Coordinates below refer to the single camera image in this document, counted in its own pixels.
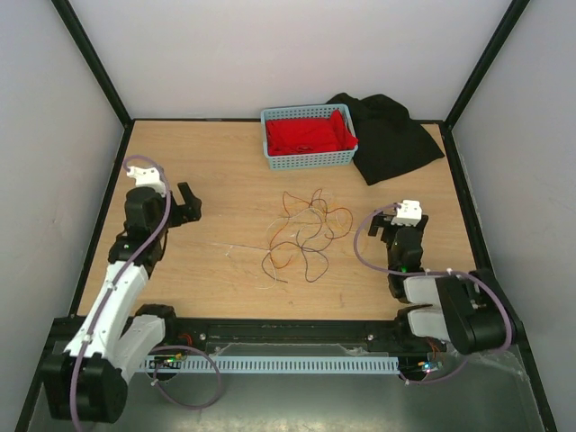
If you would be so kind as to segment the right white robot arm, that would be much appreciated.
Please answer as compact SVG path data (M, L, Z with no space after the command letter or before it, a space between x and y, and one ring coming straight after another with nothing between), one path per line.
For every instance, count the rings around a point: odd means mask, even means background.
M363 264L387 274L393 298L410 307L393 329L395 343L412 350L425 338L450 343L462 355L506 350L526 336L525 327L487 268L469 273L421 266L422 239L428 216L407 225L396 215L379 210L362 222L368 235L381 236L388 264Z

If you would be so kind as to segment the white zip tie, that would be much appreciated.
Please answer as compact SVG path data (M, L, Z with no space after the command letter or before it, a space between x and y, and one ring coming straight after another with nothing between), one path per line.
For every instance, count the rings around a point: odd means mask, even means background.
M250 250L258 250L262 252L269 252L270 249L268 247L256 247L250 245L243 245L238 243L227 243L227 242L215 242L215 241L207 241L207 242L199 242L199 244L205 246L215 246L215 247L228 247L228 248L244 248Z

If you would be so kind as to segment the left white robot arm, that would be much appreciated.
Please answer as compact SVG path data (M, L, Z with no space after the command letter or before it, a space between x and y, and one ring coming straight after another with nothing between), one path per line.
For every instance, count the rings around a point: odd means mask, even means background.
M173 307L150 304L135 318L132 307L163 258L169 229L202 217L189 185L177 186L183 203L138 186L125 198L125 222L108 254L102 288L80 329L41 369L54 419L113 423L121 416L132 376L154 347L170 348L180 336Z

